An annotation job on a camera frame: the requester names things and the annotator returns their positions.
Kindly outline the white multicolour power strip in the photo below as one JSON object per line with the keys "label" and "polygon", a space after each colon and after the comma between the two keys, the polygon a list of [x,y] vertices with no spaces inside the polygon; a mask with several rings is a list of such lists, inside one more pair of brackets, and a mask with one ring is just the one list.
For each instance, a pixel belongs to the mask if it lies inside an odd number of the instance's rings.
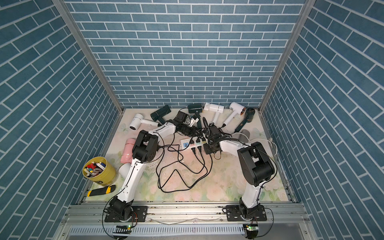
{"label": "white multicolour power strip", "polygon": [[207,141],[203,141],[201,139],[197,138],[186,138],[180,140],[180,151],[191,149],[191,148],[198,148],[202,147],[204,144],[206,144]]}

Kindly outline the dark green boxy hair dryer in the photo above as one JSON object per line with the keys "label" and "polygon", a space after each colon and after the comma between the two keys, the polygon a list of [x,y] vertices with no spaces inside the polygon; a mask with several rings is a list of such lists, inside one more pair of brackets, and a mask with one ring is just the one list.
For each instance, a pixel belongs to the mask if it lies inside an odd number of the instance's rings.
{"label": "dark green boxy hair dryer", "polygon": [[203,104],[201,104],[201,103],[195,103],[195,104],[188,105],[189,113],[194,114],[197,117],[197,119],[199,120],[197,122],[198,129],[202,128],[200,113],[203,112],[203,108],[204,108]]}

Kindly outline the dark teal round hair dryer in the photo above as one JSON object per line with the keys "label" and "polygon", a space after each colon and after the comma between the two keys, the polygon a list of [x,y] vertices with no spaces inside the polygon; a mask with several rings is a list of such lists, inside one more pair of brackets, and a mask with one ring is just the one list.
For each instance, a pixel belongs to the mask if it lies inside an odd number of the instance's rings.
{"label": "dark teal round hair dryer", "polygon": [[244,119],[240,122],[240,124],[236,127],[235,133],[240,132],[240,130],[244,127],[246,123],[251,123],[254,115],[256,113],[256,110],[254,108],[247,108],[245,112]]}

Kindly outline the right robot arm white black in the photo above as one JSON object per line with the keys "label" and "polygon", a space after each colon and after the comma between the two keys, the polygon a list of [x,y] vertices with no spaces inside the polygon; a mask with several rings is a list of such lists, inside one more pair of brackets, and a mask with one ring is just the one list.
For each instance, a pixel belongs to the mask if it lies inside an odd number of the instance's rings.
{"label": "right robot arm white black", "polygon": [[245,192],[239,201],[239,214],[246,220],[258,220],[262,210],[260,194],[264,185],[276,173],[273,161],[265,151],[262,143],[243,143],[239,139],[220,140],[214,144],[203,145],[207,155],[216,152],[229,153],[238,158],[243,176],[247,181]]}

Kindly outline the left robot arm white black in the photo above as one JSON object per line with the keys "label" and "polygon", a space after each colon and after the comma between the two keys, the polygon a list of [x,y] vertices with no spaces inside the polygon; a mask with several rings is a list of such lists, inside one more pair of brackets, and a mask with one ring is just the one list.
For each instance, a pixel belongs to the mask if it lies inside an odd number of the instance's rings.
{"label": "left robot arm white black", "polygon": [[158,142],[176,132],[195,137],[198,128],[169,121],[154,130],[139,132],[133,147],[133,160],[121,190],[111,198],[109,206],[104,209],[107,218],[116,222],[126,222],[131,218],[136,188],[147,164],[152,162],[157,154]]}

